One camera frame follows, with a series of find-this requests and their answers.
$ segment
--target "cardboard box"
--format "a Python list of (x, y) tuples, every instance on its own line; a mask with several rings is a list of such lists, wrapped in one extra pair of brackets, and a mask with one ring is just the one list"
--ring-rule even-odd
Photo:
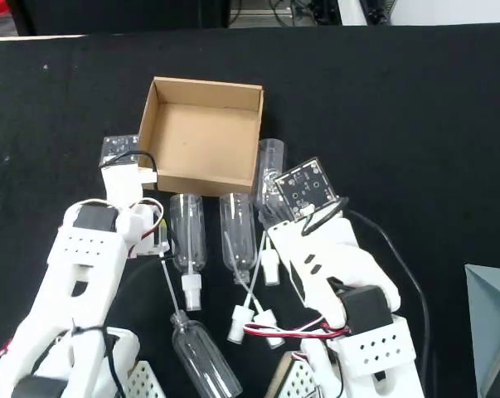
[(156, 158), (159, 190), (250, 192), (262, 109), (259, 85), (154, 77), (139, 148)]

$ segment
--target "black circuit board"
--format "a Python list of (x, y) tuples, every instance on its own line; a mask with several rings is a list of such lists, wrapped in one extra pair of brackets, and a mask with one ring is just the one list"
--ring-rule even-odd
[(296, 221), (337, 200), (318, 158), (287, 171), (274, 182)]

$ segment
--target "black cable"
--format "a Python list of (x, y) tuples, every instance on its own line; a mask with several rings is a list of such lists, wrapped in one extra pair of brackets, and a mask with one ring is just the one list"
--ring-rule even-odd
[(347, 213), (355, 216), (358, 220), (364, 222), (364, 224), (371, 227), (372, 229), (374, 229), (375, 231), (377, 231), (379, 234), (382, 235), (388, 246), (390, 246), (390, 249), (393, 252), (393, 255), (396, 257), (397, 261), (399, 262), (400, 266), (406, 272), (408, 278), (410, 278), (412, 284), (414, 285), (415, 290), (417, 290), (417, 294), (419, 295), (421, 301), (421, 307), (423, 309), (423, 324), (424, 324), (423, 348), (421, 352), (421, 362), (420, 362), (420, 380), (421, 380), (421, 385), (423, 386), (423, 391), (426, 391), (426, 374), (428, 371), (429, 355), (430, 355), (430, 314), (429, 314), (429, 306), (426, 303), (425, 294), (423, 293), (423, 290), (421, 289), (419, 283), (417, 282), (417, 279), (415, 279), (415, 276), (410, 271), (410, 268), (408, 268), (408, 265), (406, 265), (405, 261), (400, 256), (396, 247), (393, 245), (393, 242), (391, 241), (387, 233), (385, 233), (384, 230), (379, 225), (377, 225), (374, 221), (370, 220), (366, 216), (363, 216), (362, 214), (353, 210), (348, 210)]
[(141, 151), (141, 150), (138, 150), (138, 149), (132, 149), (130, 151), (122, 152), (119, 155), (114, 156), (110, 160), (108, 160), (108, 161), (102, 163), (101, 165), (99, 165), (99, 168), (104, 168), (104, 167), (111, 166), (113, 164), (116, 164), (117, 161), (119, 161), (120, 159), (126, 158), (128, 156), (133, 156), (133, 155), (146, 156), (147, 158), (150, 159), (150, 162), (152, 162), (152, 171), (156, 173), (156, 182), (153, 184), (153, 187), (157, 191), (158, 190), (158, 178), (157, 178), (157, 175), (158, 175), (158, 165), (156, 164), (156, 159), (154, 159), (154, 157), (152, 156), (152, 154), (148, 153), (146, 151)]
[(240, 15), (240, 11), (242, 10), (242, 0), (239, 0), (239, 9), (236, 11), (236, 14), (233, 16), (232, 19), (230, 19), (230, 25), (236, 21), (236, 19), (239, 17)]
[(340, 211), (342, 211), (345, 206), (348, 204), (349, 198), (348, 197), (339, 197), (337, 201), (337, 205), (325, 216), (323, 216), (320, 220), (316, 221), (312, 225), (308, 225), (310, 221), (313, 219), (313, 214), (310, 216), (307, 216), (307, 220), (305, 221), (305, 225), (303, 226), (303, 229), (301, 230), (301, 236), (307, 236), (312, 234), (314, 231), (316, 231), (320, 226), (325, 224), (327, 221), (331, 220), (336, 214), (338, 214)]
[(111, 373), (112, 379), (114, 379), (114, 383), (117, 386), (117, 396), (120, 398), (126, 398), (124, 394), (123, 385), (121, 384), (119, 377), (117, 376), (117, 371), (115, 370), (115, 361), (114, 361), (114, 350), (109, 344), (109, 336), (108, 329), (105, 326), (91, 326), (89, 328), (79, 328), (74, 327), (71, 331), (71, 336), (75, 336), (76, 334), (82, 334), (85, 332), (90, 332), (92, 330), (99, 330), (102, 333), (102, 339), (104, 340), (104, 345), (106, 347), (106, 355), (108, 357), (108, 366), (109, 373)]
[(288, 25), (283, 22), (283, 20), (277, 15), (277, 6), (279, 5), (280, 2), (283, 0), (277, 0), (275, 4), (272, 4), (272, 0), (268, 0), (269, 7), (272, 9), (272, 12), (274, 13), (275, 20), (277, 23), (282, 26), (282, 27), (287, 27)]

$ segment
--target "clear plastic bottle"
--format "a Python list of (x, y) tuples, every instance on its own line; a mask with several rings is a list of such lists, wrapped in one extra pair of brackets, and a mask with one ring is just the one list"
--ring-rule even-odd
[[(236, 284), (240, 283), (240, 279), (247, 284), (250, 282), (250, 270), (257, 258), (254, 214), (250, 196), (246, 193), (228, 193), (221, 197), (220, 220), (224, 264), (233, 271)], [(233, 255), (228, 247), (228, 237)]]
[(274, 179), (283, 173), (286, 149), (284, 142), (267, 138), (259, 141), (259, 159), (254, 183), (255, 206), (265, 229), (289, 219)]
[(206, 227), (201, 196), (177, 194), (170, 199), (170, 226), (176, 259), (174, 264), (183, 272), (182, 288), (187, 311), (201, 309), (200, 270), (206, 265)]
[(205, 327), (180, 310), (171, 316), (172, 345), (201, 398), (238, 396), (242, 387)]

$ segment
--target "table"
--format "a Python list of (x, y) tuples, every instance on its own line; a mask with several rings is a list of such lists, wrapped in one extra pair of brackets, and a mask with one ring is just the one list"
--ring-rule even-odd
[[(350, 207), (379, 222), (432, 312), (437, 396), (473, 396), (464, 264), (500, 267), (500, 25), (159, 32), (0, 42), (0, 346), (31, 307), (65, 209), (102, 197), (102, 138), (138, 131), (153, 75), (263, 85), (262, 137), (293, 166), (319, 156)], [(168, 205), (169, 195), (156, 194)], [(244, 296), (205, 200), (203, 321), (245, 389), (262, 396), (284, 347), (226, 341)], [(382, 239), (354, 224), (400, 287), (416, 347), (419, 300)], [(163, 273), (129, 261), (108, 325), (138, 334), (168, 396), (195, 396), (171, 347)], [(172, 279), (178, 275), (171, 267)], [(287, 328), (312, 313), (285, 283), (257, 294)], [(180, 303), (183, 302), (178, 289)], [(288, 342), (287, 348), (297, 347)]]

